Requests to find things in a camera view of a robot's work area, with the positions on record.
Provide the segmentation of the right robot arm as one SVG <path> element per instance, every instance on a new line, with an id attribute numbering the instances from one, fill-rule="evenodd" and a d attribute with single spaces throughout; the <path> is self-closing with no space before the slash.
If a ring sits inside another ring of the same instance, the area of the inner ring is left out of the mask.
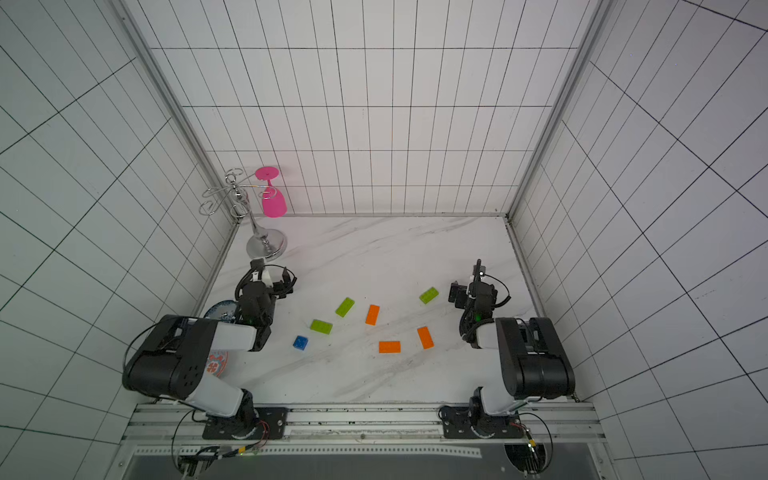
<path id="1" fill-rule="evenodd" d="M 451 284 L 449 302 L 462 311 L 461 339 L 474 349 L 498 351 L 502 384 L 515 400 L 556 399 L 572 394 L 573 369 L 550 319 L 493 316 L 496 309 L 511 300 L 510 294 L 498 298 L 499 283 L 498 279 L 486 283 L 479 276 L 467 285 Z"/>

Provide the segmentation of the orange lego brick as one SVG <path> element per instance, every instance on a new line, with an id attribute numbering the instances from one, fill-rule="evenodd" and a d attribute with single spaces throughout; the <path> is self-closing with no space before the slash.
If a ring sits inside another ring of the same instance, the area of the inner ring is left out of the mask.
<path id="1" fill-rule="evenodd" d="M 435 346 L 429 328 L 424 326 L 417 329 L 417 334 L 424 350 L 431 349 Z"/>
<path id="2" fill-rule="evenodd" d="M 380 354 L 399 354 L 401 350 L 400 341 L 381 341 L 379 343 Z"/>
<path id="3" fill-rule="evenodd" d="M 380 307 L 378 305 L 371 305 L 365 319 L 365 324 L 369 326 L 375 326 L 377 324 L 379 313 Z"/>

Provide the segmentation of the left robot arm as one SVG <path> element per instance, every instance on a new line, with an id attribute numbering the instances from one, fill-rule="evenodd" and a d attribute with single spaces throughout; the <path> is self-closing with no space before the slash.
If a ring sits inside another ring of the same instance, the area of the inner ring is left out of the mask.
<path id="1" fill-rule="evenodd" d="M 206 414 L 202 438 L 264 442 L 284 435 L 287 409 L 258 408 L 250 391 L 207 370 L 210 353 L 259 352 L 271 335 L 275 303 L 294 282 L 242 281 L 236 290 L 236 321 L 164 316 L 123 371 L 123 386 L 149 397 L 169 397 Z"/>

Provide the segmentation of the orange lego brick bottom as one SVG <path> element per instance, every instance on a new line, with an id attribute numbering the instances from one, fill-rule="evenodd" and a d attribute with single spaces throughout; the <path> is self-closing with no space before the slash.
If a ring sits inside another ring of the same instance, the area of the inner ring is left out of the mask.
<path id="1" fill-rule="evenodd" d="M 379 343 L 380 354 L 399 354 L 401 350 L 400 341 L 381 341 Z"/>

